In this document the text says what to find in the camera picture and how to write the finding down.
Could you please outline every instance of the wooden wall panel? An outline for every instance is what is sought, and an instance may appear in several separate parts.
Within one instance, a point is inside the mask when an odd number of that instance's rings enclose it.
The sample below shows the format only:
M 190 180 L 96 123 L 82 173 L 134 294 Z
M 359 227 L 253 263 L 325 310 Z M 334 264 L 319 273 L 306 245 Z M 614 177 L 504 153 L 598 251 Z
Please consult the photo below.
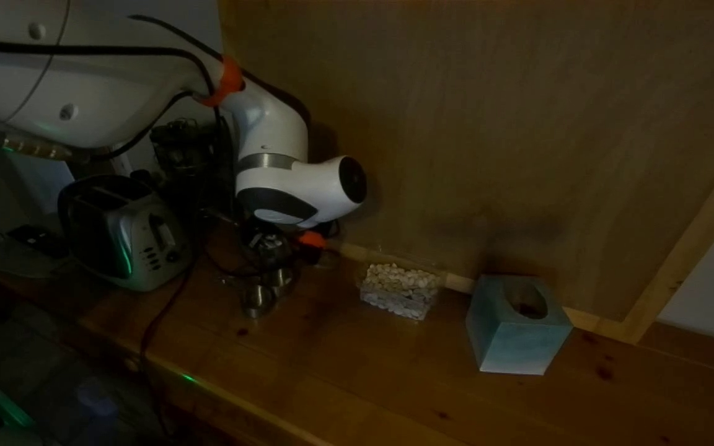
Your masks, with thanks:
M 225 51 L 356 157 L 347 240 L 623 320 L 714 190 L 714 3 L 221 0 Z

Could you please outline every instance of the small box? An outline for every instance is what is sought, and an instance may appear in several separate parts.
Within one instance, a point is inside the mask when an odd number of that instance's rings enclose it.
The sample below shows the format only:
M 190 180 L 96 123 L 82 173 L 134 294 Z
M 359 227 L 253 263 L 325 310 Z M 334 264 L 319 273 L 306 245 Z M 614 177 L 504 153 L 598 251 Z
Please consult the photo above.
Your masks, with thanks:
M 542 281 L 480 274 L 465 330 L 480 372 L 540 377 L 572 324 Z

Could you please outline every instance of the green light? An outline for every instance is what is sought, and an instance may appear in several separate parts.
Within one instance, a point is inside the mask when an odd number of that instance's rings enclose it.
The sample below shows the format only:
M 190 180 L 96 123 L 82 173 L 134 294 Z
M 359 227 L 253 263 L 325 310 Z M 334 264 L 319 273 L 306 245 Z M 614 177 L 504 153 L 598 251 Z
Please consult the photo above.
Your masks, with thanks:
M 186 385 L 199 385 L 199 378 L 192 377 L 192 373 L 181 373 L 181 378 L 186 381 Z

